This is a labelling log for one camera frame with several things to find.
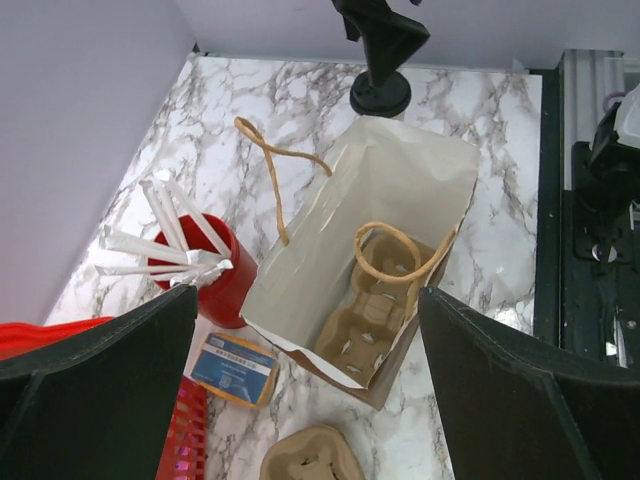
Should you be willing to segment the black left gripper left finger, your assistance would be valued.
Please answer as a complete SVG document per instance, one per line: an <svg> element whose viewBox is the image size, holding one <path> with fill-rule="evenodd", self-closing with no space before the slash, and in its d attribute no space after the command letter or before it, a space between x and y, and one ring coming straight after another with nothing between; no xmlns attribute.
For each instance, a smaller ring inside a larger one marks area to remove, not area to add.
<svg viewBox="0 0 640 480"><path fill-rule="evenodd" d="M196 289L180 285L2 361L2 478L154 478L196 316Z"/></svg>

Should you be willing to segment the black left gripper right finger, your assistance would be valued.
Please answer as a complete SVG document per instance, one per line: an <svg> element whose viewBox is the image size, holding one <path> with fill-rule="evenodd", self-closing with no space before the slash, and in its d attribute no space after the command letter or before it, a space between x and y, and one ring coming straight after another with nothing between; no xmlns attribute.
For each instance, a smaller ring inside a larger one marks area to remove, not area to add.
<svg viewBox="0 0 640 480"><path fill-rule="evenodd" d="M421 335L458 479L636 479L639 373L554 347L438 288Z"/></svg>

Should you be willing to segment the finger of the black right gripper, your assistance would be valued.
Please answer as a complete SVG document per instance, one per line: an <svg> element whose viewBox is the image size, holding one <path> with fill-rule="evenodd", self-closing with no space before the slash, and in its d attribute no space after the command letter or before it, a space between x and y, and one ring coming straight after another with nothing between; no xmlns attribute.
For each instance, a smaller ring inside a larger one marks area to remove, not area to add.
<svg viewBox="0 0 640 480"><path fill-rule="evenodd" d="M346 38L362 40L371 85L383 85L430 38L427 28L385 0L333 0Z"/></svg>

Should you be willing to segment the brown paper bag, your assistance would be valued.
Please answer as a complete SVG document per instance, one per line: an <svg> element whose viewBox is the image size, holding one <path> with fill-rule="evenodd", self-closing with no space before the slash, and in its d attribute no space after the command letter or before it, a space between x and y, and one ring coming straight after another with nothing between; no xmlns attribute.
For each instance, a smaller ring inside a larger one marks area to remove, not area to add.
<svg viewBox="0 0 640 480"><path fill-rule="evenodd" d="M398 120L357 118L261 262L241 309L299 366L385 404L469 210L479 149Z"/></svg>

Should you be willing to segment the cardboard cup carrier tray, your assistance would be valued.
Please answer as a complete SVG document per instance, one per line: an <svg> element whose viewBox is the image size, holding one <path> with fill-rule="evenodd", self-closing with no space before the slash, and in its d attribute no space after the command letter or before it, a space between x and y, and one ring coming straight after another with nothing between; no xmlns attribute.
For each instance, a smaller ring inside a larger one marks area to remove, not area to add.
<svg viewBox="0 0 640 480"><path fill-rule="evenodd" d="M262 460L259 479L364 480L365 475L342 433L318 424L271 446Z"/></svg>

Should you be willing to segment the black plastic cup lid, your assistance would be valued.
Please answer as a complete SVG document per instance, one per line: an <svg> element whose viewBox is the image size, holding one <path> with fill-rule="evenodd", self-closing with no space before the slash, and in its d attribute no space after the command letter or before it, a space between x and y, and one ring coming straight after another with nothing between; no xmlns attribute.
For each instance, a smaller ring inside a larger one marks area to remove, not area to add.
<svg viewBox="0 0 640 480"><path fill-rule="evenodd" d="M371 84L369 72L363 72L351 86L349 101L352 109L360 115L393 118L408 107L411 87L400 72L394 72L380 87Z"/></svg>

